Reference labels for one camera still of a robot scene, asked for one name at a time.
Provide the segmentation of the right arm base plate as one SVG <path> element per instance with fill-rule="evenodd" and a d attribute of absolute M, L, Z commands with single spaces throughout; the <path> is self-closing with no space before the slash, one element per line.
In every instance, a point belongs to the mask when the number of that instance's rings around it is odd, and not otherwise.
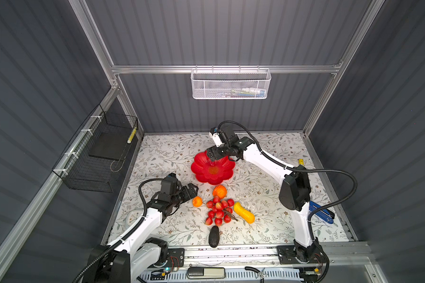
<path fill-rule="evenodd" d="M 326 264 L 326 256 L 312 244 L 307 248 L 302 245 L 279 245 L 276 247 L 281 264 Z"/>

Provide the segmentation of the yellow fake squash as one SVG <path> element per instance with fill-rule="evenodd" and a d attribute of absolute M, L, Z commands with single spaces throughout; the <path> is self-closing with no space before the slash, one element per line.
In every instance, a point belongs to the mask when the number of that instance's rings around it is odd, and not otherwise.
<path fill-rule="evenodd" d="M 233 206 L 233 210 L 238 214 L 239 217 L 243 218 L 248 224 L 255 222 L 255 216 L 248 210 L 246 210 L 241 203 L 236 202 Z"/>

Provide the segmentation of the small orange fake fruit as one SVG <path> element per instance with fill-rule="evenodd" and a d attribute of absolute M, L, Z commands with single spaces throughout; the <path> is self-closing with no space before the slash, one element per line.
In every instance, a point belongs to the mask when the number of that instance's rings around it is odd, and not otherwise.
<path fill-rule="evenodd" d="M 203 204 L 203 199 L 199 196 L 196 196 L 193 200 L 192 200 L 192 206 L 195 208 L 199 208 L 200 206 L 202 206 Z"/>

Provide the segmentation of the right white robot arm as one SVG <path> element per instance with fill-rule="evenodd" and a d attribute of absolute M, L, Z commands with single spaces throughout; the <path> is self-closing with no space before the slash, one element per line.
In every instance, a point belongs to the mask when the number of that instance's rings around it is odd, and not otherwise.
<path fill-rule="evenodd" d="M 336 169 L 307 169 L 302 165 L 289 165 L 263 150 L 258 140 L 243 125 L 235 121 L 223 121 L 211 128 L 210 137 L 214 146 L 207 149 L 211 161 L 237 157 L 257 166 L 274 178 L 280 185 L 279 201 L 290 211 L 295 230 L 294 254 L 301 263 L 308 263 L 322 247 L 314 235 L 313 216 L 325 209 L 339 205 L 352 197 L 358 188 L 357 179 L 350 173 Z M 353 187 L 343 198 L 313 211 L 310 207 L 310 173 L 337 173 L 351 179 Z"/>

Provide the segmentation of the blue handled pliers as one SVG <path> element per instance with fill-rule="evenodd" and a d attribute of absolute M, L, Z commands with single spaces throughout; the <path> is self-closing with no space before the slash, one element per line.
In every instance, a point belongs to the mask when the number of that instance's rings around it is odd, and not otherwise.
<path fill-rule="evenodd" d="M 309 202 L 309 212 L 313 212 L 316 209 L 319 209 L 321 205 L 317 204 L 314 201 Z M 317 217 L 322 219 L 327 224 L 333 224 L 335 219 L 335 213 L 329 209 L 323 209 L 315 214 Z"/>

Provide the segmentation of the grey pedal box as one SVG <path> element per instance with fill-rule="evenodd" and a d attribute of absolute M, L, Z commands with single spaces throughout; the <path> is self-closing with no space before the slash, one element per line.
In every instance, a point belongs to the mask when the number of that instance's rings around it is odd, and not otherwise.
<path fill-rule="evenodd" d="M 225 269 L 216 267 L 190 267 L 187 270 L 188 279 L 224 279 Z"/>

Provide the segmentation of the red fake berry cluster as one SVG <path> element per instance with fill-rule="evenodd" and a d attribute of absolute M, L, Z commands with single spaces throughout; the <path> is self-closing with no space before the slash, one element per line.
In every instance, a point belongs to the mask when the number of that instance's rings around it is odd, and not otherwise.
<path fill-rule="evenodd" d="M 238 219 L 234 215 L 234 204 L 234 199 L 221 199 L 218 195 L 215 195 L 212 200 L 206 203 L 208 212 L 205 225 L 222 226 L 232 221 L 237 222 Z"/>

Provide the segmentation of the markers in white basket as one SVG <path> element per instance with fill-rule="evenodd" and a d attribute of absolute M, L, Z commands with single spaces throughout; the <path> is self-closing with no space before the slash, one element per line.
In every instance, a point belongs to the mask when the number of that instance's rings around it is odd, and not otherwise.
<path fill-rule="evenodd" d="M 262 88 L 241 88 L 241 89 L 229 89 L 218 92 L 218 97 L 225 98 L 254 98 L 254 99 L 265 99 L 267 97 L 267 90 Z"/>

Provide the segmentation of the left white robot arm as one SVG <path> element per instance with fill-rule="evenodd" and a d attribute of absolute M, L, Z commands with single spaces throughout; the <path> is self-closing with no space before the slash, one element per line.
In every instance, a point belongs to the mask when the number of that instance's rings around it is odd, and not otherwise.
<path fill-rule="evenodd" d="M 118 238 L 98 245 L 73 282 L 131 283 L 151 265 L 165 263 L 168 243 L 151 234 L 182 204 L 197 197 L 198 191 L 192 183 L 181 185 L 174 173 L 144 180 L 138 187 L 141 216 Z"/>

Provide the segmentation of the large orange fake fruit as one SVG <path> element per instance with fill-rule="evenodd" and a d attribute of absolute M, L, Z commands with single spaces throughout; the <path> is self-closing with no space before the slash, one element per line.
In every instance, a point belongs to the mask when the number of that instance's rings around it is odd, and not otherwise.
<path fill-rule="evenodd" d="M 227 189 L 223 185 L 218 185 L 214 188 L 212 195 L 213 195 L 213 197 L 218 197 L 219 199 L 224 199 L 227 196 Z"/>

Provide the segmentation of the dark fake avocado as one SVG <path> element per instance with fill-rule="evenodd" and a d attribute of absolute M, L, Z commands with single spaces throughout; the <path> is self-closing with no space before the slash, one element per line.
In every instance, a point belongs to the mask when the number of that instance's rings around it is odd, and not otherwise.
<path fill-rule="evenodd" d="M 220 243 L 220 230 L 218 226 L 213 226 L 208 236 L 208 244 L 212 248 L 217 248 Z"/>

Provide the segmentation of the red flower-shaped fruit bowl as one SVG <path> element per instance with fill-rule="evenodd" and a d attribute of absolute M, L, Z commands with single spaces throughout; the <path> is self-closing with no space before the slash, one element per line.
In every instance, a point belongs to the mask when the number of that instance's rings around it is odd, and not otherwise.
<path fill-rule="evenodd" d="M 228 158 L 211 161 L 206 152 L 196 154 L 191 165 L 191 171 L 195 178 L 201 183 L 210 185 L 221 185 L 234 175 L 236 163 Z"/>

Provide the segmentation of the yellow marker in black basket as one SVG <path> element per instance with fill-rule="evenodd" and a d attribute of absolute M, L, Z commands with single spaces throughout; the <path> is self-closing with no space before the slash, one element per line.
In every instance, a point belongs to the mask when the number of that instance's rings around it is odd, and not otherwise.
<path fill-rule="evenodd" d="M 133 138 L 135 137 L 135 134 L 137 133 L 137 127 L 134 127 L 131 131 L 131 134 L 129 135 L 127 139 L 127 144 L 131 144 L 133 141 Z"/>

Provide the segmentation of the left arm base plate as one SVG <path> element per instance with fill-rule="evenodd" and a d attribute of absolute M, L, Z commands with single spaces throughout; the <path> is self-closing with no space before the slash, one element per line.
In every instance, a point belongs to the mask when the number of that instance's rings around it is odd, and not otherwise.
<path fill-rule="evenodd" d="M 151 268 L 180 268 L 184 266 L 185 249 L 184 248 L 169 248 L 168 256 L 162 262 L 151 265 Z"/>

